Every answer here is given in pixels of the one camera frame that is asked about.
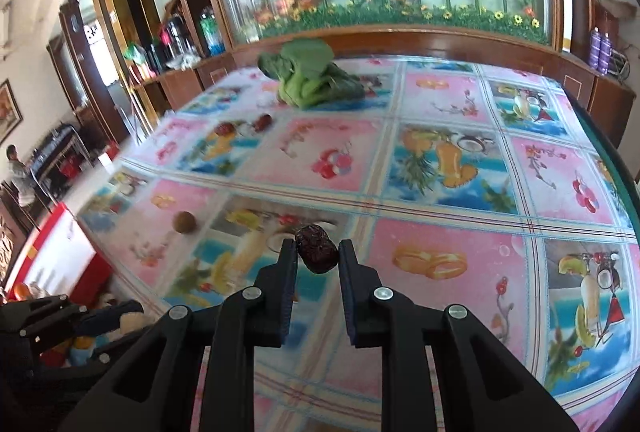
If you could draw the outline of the purple bottle pair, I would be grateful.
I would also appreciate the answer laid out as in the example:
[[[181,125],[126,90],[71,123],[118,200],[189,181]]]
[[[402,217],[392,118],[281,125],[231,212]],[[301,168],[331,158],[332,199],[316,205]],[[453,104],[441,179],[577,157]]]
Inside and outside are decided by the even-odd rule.
[[[612,57],[612,43],[608,33],[602,34],[598,28],[590,33],[588,64],[600,74],[608,74]]]

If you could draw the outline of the orange tangerine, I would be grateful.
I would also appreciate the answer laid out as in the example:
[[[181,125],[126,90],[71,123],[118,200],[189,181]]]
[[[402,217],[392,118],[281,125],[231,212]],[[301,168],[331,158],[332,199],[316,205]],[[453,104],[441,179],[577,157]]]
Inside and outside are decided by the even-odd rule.
[[[96,339],[94,337],[77,337],[72,344],[72,350],[82,354],[90,354],[95,347]]]
[[[34,298],[32,290],[24,282],[17,282],[13,287],[13,294],[17,301],[28,301]]]

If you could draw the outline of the framed wall painting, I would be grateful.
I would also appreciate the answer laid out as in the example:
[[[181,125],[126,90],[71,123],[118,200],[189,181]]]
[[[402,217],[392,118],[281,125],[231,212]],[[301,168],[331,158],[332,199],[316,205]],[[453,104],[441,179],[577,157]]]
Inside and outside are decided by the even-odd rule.
[[[0,143],[23,121],[20,109],[12,92],[10,82],[4,80],[0,85]]]

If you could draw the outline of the seated person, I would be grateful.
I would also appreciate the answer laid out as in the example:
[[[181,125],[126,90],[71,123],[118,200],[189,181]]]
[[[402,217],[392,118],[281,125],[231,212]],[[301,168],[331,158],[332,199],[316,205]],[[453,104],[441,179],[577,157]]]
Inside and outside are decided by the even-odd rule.
[[[19,207],[30,207],[36,201],[35,183],[26,165],[18,158],[16,147],[9,145],[6,148],[6,157],[9,163],[9,172],[12,184],[17,190],[17,203]]]

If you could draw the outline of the green bok choy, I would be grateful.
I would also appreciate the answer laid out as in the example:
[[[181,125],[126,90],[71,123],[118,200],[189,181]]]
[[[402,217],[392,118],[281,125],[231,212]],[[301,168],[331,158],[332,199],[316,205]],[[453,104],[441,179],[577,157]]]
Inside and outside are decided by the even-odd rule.
[[[288,106],[309,109],[337,101],[360,100],[364,85],[355,75],[333,61],[334,52],[318,38],[296,38],[285,43],[277,54],[262,52],[257,66],[266,77],[276,80],[278,98]]]

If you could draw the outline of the green water bottle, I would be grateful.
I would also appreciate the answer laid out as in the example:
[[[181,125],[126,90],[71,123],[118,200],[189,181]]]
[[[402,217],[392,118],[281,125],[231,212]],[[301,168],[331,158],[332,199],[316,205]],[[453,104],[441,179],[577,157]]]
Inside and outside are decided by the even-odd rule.
[[[209,56],[217,56],[226,51],[213,9],[206,7],[200,14],[200,27]]]

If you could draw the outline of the fruit pattern tablecloth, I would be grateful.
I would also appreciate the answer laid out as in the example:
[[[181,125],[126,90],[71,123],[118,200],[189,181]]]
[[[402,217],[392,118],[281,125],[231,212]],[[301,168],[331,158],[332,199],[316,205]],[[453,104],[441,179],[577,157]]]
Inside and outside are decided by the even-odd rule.
[[[435,58],[340,67],[362,99],[299,110],[239,69],[126,151],[78,214],[119,280],[155,314],[213,306],[318,225],[414,302],[469,308],[599,429],[639,367],[639,218],[563,87]]]

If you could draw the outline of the red jujube far left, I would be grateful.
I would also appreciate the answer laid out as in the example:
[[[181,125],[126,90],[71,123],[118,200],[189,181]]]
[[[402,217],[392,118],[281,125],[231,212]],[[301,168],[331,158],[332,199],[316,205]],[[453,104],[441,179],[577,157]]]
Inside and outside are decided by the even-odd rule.
[[[231,122],[219,123],[214,128],[214,133],[219,137],[232,136],[235,134],[235,125]]]

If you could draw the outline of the brown longan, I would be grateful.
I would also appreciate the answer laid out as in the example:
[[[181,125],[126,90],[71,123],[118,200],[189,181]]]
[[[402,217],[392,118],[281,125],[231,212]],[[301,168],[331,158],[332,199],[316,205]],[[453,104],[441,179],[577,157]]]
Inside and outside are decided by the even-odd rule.
[[[171,221],[172,229],[180,235],[190,235],[198,229],[196,217],[188,211],[177,212]]]

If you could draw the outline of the dark red jujube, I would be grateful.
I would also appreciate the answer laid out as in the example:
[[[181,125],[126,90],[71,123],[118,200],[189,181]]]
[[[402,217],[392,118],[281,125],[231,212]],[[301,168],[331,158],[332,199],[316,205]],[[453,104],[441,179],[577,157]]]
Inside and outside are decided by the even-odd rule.
[[[340,253],[326,231],[318,225],[307,225],[296,231],[296,251],[311,273],[326,274],[340,260]]]

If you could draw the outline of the red jujube near cabbage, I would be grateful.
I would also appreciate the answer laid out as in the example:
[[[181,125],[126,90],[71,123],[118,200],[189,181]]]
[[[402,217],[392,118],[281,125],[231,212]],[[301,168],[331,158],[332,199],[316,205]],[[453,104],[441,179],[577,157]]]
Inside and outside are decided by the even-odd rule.
[[[253,129],[256,133],[265,132],[272,124],[271,115],[268,113],[262,114],[257,120],[253,123]]]

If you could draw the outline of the wooden low cabinet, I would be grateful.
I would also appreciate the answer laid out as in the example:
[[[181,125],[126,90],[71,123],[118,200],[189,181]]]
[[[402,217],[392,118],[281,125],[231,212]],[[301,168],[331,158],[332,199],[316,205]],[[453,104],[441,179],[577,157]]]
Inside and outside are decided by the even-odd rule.
[[[242,44],[198,62],[186,71],[169,71],[146,83],[162,88],[160,110],[177,110],[235,69],[256,66],[263,52],[278,52],[298,38],[326,42],[338,58],[427,56],[503,66],[553,78],[583,106],[597,128],[617,147],[636,94],[617,80],[597,74],[574,54],[518,38],[446,26],[356,25],[268,37]]]

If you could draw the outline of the black thermos jug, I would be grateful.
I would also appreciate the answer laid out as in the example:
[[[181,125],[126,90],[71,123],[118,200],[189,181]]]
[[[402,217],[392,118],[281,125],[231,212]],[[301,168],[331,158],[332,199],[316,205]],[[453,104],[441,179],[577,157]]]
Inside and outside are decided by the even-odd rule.
[[[192,43],[191,35],[186,28],[186,22],[184,22],[180,14],[174,14],[167,20],[165,31],[168,35],[168,46],[172,57],[183,57],[187,54],[196,56],[198,54]]]

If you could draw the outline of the red white shallow box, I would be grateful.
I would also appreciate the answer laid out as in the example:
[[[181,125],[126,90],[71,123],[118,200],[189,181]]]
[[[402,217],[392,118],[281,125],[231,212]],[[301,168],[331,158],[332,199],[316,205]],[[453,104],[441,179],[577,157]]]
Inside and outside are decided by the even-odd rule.
[[[20,285],[32,295],[66,295],[73,303],[92,306],[112,276],[112,267],[90,241],[75,215],[59,203],[44,221],[27,253],[16,263],[6,284],[9,301],[17,301]]]

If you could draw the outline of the dark side table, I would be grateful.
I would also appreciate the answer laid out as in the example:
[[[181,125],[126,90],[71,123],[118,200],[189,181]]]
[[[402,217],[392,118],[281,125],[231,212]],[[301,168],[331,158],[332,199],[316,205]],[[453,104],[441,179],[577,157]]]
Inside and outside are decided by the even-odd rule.
[[[93,165],[89,150],[85,141],[80,137],[76,126],[62,123],[43,138],[32,154],[30,175],[42,192],[52,201],[56,200],[55,192],[58,189],[52,187],[53,181],[50,175],[53,170],[62,174],[61,163],[70,152],[80,155],[81,163]]]

